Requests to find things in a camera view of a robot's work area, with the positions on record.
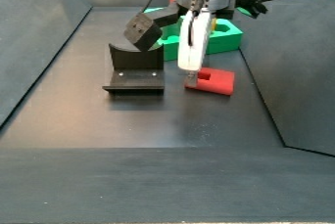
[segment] gray bin wall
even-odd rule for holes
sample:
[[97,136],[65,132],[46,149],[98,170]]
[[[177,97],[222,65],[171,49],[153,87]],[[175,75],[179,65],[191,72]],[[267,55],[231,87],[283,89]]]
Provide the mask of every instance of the gray bin wall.
[[85,0],[0,0],[0,126],[89,10]]
[[256,85],[286,144],[335,155],[335,0],[266,5],[236,17]]

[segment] black bracket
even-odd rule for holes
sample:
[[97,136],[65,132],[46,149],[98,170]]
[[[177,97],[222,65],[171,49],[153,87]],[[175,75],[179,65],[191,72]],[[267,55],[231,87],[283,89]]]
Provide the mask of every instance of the black bracket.
[[106,91],[164,90],[164,46],[141,52],[110,44],[110,54],[114,70],[110,85],[102,87]]

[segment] gray floor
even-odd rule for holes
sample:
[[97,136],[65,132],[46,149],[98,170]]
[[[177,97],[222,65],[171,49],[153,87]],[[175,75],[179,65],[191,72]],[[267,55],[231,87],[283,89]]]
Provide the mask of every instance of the gray floor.
[[134,9],[94,9],[0,135],[0,222],[335,221],[335,159],[282,146],[239,51],[230,98],[117,95],[108,43]]

